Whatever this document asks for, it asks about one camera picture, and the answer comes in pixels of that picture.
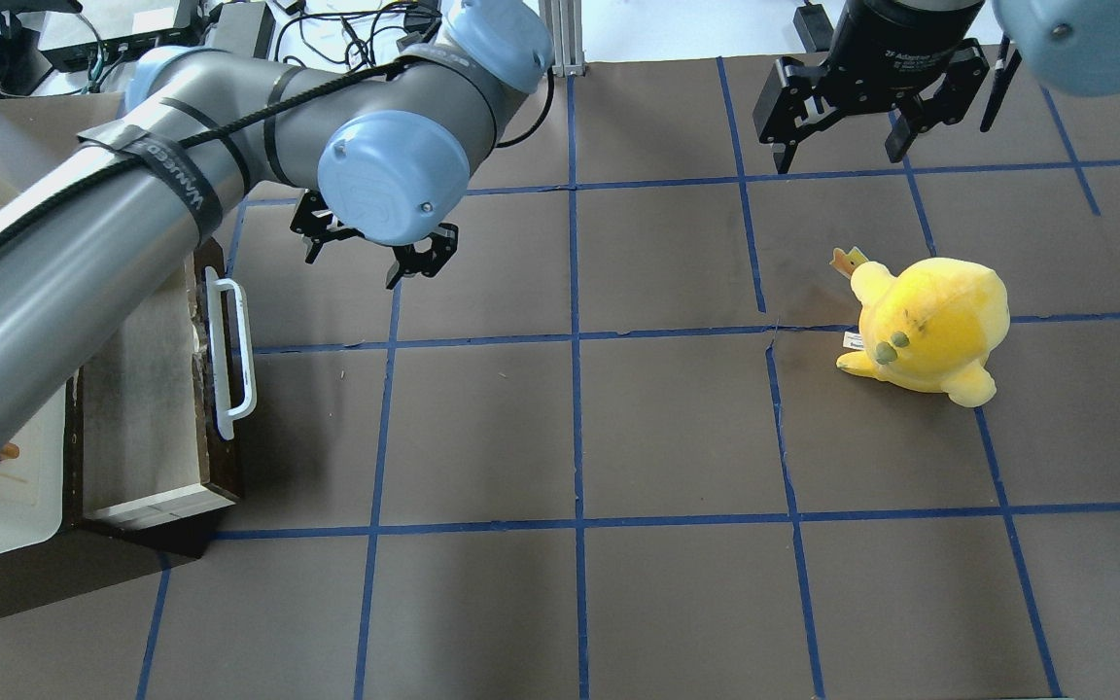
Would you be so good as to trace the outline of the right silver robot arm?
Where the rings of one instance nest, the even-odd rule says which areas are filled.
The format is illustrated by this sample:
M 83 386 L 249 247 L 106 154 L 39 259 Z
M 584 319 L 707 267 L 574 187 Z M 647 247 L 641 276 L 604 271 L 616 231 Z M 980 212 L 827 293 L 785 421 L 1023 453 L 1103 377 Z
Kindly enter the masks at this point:
M 818 65 L 775 59 L 752 108 L 756 137 L 788 172 L 797 146 L 846 116 L 894 114 L 892 162 L 922 132 L 967 115 L 984 80 L 1026 65 L 1075 96 L 1120 92 L 1120 1 L 996 1 L 1010 44 L 992 66 L 967 36 L 981 1 L 848 1 Z M 293 186 L 319 192 L 344 225 L 408 249 L 452 211 L 525 94 L 552 65 L 545 22 L 520 1 L 457 1 L 432 41 L 346 80 L 365 102 L 333 116 Z

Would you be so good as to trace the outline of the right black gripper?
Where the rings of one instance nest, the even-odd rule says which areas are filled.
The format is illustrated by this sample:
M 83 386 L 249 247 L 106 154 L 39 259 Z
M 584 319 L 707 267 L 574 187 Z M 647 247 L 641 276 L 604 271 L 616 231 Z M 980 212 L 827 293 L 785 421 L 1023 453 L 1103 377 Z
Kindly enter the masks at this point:
M 990 76 L 968 31 L 982 1 L 846 1 L 836 21 L 818 1 L 796 6 L 792 26 L 818 65 L 783 54 L 774 60 L 752 124 L 772 147 L 775 172 L 788 174 L 797 146 L 849 116 L 892 114 L 886 155 L 902 164 L 922 133 L 968 114 Z

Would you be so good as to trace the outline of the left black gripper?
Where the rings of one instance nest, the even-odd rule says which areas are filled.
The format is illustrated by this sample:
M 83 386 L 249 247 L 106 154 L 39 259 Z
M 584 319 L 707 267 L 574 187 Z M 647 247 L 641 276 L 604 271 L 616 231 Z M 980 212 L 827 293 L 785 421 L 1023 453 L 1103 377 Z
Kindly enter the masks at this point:
M 305 190 L 299 195 L 290 230 L 305 239 L 306 264 L 314 264 L 326 244 L 354 237 L 367 239 L 363 231 L 344 225 L 321 194 L 315 190 Z M 424 249 L 417 244 L 391 245 L 393 262 L 388 269 L 386 291 L 395 291 L 401 280 L 410 276 L 438 276 L 458 251 L 459 228 L 452 223 L 441 222 L 424 242 L 430 244 Z

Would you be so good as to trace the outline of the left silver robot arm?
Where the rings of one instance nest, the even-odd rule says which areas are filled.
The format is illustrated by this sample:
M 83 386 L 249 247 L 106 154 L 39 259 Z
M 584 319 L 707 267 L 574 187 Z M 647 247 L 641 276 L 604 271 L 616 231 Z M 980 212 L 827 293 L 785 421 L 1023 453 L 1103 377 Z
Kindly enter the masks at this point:
M 0 209 L 0 449 L 263 181 L 315 192 L 336 239 L 436 276 L 445 218 L 554 57 L 523 1 L 457 1 L 385 65 L 333 74 L 231 52 L 139 58 L 120 119 Z

